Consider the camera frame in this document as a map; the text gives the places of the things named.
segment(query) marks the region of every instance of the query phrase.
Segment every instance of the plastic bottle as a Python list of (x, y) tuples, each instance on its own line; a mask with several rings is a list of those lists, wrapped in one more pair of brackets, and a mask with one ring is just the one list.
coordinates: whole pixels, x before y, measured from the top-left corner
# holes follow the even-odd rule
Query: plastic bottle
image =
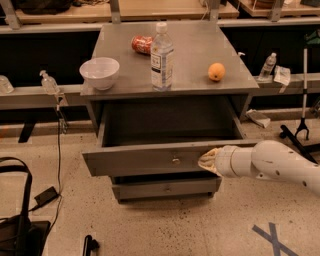
[(0, 76), (0, 92), (10, 93), (14, 88), (6, 76)]
[(277, 62), (277, 54), (273, 52), (266, 59), (264, 65), (263, 65), (263, 67), (261, 69), (260, 75), (258, 77), (259, 81), (266, 80), (269, 77), (269, 75), (271, 74), (271, 71), (273, 70), (274, 65), (276, 64), (276, 62)]
[(41, 84), (42, 84), (42, 87), (47, 92), (47, 94), (54, 95), (60, 92), (60, 89), (57, 85), (56, 80), (53, 77), (49, 76), (47, 74), (47, 71), (41, 70), (40, 76), (43, 77), (41, 80)]
[(167, 30), (166, 22), (158, 22), (151, 44), (151, 80), (156, 91), (170, 90), (172, 84), (173, 44)]

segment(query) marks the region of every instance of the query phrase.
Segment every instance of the drawer front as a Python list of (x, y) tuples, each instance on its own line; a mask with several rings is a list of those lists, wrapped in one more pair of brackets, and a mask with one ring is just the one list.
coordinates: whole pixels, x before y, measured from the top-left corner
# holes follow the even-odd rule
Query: drawer front
[(146, 183), (130, 185), (113, 185), (116, 199), (138, 199), (148, 197), (194, 195), (215, 193), (218, 191), (221, 178), (209, 180), (168, 181), (163, 183)]
[(202, 170), (199, 157), (224, 145), (252, 146), (258, 140), (207, 141), (96, 148), (83, 152), (92, 176), (129, 176)]

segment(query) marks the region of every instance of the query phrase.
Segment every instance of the gray cabinet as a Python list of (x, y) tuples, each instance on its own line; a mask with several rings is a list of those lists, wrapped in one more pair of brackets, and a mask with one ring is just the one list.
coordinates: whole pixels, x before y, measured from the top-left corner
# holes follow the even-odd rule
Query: gray cabinet
[[(255, 143), (245, 139), (229, 95), (247, 97), (258, 85), (221, 30), (208, 21), (168, 27), (176, 46), (170, 91), (153, 91), (150, 57), (131, 49), (134, 35), (154, 33), (152, 22), (105, 25), (93, 57), (117, 59), (119, 79), (107, 91), (82, 88), (97, 132), (97, 146), (83, 157), (92, 176), (111, 178), (118, 200), (212, 195), (221, 178), (201, 169), (199, 157), (214, 147)], [(219, 83), (208, 79), (214, 61), (228, 72)]]
[(254, 143), (223, 95), (106, 101), (98, 141), (84, 159), (93, 176), (111, 177), (118, 200), (211, 195), (221, 178), (201, 169), (199, 157)]

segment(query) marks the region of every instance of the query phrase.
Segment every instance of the bottle cap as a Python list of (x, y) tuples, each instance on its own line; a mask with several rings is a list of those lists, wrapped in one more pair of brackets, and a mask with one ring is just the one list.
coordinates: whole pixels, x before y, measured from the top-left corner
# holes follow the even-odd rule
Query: bottle cap
[(168, 26), (166, 22), (158, 22), (157, 23), (157, 27), (156, 27), (156, 31), (157, 33), (163, 34), (166, 33), (168, 30)]
[(0, 80), (1, 80), (1, 81), (7, 81), (7, 80), (8, 80), (8, 78), (7, 78), (6, 76), (2, 76), (2, 75), (0, 75)]
[(46, 70), (41, 70), (40, 71), (40, 76), (47, 77), (48, 76), (47, 71)]

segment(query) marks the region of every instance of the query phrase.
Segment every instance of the speckled floor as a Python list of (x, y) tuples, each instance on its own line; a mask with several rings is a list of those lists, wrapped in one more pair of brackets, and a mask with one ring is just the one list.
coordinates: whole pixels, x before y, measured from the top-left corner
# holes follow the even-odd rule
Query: speckled floor
[[(286, 124), (294, 132), (300, 113), (266, 115), (272, 117), (272, 122), (265, 129), (250, 121), (242, 123), (247, 137), (275, 139), (291, 145), (288, 139), (279, 138), (280, 125)], [(320, 143), (320, 120), (308, 118), (307, 126), (310, 140), (306, 142), (301, 134), (302, 144)], [(21, 158), (32, 172), (31, 208), (36, 204), (34, 196), (52, 185), (58, 187), (57, 125), (37, 124), (24, 144), (18, 144), (21, 126), (0, 128), (0, 156)], [(320, 198), (303, 186), (224, 178), (214, 198), (118, 204), (109, 178), (91, 177), (82, 158), (81, 151), (95, 147), (95, 143), (90, 122), (71, 123), (68, 133), (61, 135), (63, 200), (43, 255), (82, 255), (88, 234), (100, 244), (92, 255), (280, 255), (273, 248), (277, 244), (281, 255), (319, 255)], [(1, 191), (0, 199), (15, 202), (11, 207), (2, 204), (1, 216), (9, 210), (19, 211), (15, 196), (9, 198)], [(31, 212), (31, 220), (53, 222), (57, 205), (55, 201)]]

